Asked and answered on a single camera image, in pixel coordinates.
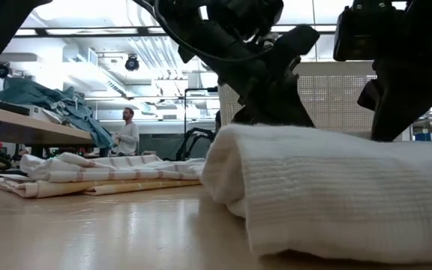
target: white towel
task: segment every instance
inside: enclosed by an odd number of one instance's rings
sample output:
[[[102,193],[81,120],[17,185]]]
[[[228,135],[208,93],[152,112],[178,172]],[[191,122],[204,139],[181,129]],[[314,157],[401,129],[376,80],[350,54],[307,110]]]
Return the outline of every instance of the white towel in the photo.
[[[257,255],[432,262],[432,142],[230,125],[210,148],[201,182],[246,217]]]
[[[204,160],[201,159],[162,161],[155,155],[86,160],[64,153],[50,160],[25,154],[20,166],[31,180],[67,183],[135,179],[197,180],[200,173],[194,168],[202,163]]]

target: striped towel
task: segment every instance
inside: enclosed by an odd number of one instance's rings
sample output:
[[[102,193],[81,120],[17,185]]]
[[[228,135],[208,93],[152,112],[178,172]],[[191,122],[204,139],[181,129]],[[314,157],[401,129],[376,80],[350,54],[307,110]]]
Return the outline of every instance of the striped towel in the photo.
[[[17,194],[23,198],[47,198],[68,194],[106,195],[121,194],[134,191],[149,191],[162,188],[177,188],[199,185],[197,180],[174,181],[170,179],[140,179],[140,180],[111,180],[111,181],[82,181],[73,183],[52,183],[49,181],[32,181],[21,179],[19,175],[0,177],[0,189]]]
[[[203,159],[171,162],[162,161],[156,155],[147,155],[87,160],[64,153],[50,160],[25,154],[20,166],[31,180],[67,183],[137,179],[198,180],[200,174],[195,167],[201,164],[204,164]]]

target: spotlight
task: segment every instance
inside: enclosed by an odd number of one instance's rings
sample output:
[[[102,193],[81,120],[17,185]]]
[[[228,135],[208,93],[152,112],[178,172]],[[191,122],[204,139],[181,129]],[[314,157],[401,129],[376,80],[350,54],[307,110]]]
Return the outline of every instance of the spotlight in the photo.
[[[9,67],[9,65],[10,63],[8,62],[0,63],[0,79],[11,77],[13,75],[13,70]]]
[[[138,69],[140,69],[140,63],[138,62],[138,56],[137,55],[129,55],[124,67],[126,68],[127,71],[137,71]]]

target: wooden table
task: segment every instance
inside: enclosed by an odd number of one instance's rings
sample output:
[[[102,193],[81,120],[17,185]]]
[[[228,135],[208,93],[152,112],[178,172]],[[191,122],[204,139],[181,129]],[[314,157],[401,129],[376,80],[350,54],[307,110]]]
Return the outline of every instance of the wooden table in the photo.
[[[92,145],[89,132],[0,109],[0,141],[34,145]]]
[[[317,259],[256,258],[245,221],[202,186],[111,196],[21,199],[0,190],[0,269],[415,269]]]

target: teal fabric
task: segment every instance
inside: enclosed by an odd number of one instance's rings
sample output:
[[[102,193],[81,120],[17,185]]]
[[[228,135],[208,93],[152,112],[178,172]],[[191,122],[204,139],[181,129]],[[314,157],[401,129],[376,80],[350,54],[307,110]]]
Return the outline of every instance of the teal fabric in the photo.
[[[113,145],[111,134],[92,118],[92,109],[86,106],[86,102],[72,87],[59,91],[44,87],[30,79],[7,78],[4,80],[4,90],[0,91],[0,101],[35,105],[58,113],[74,126],[89,132],[97,147],[106,148]]]

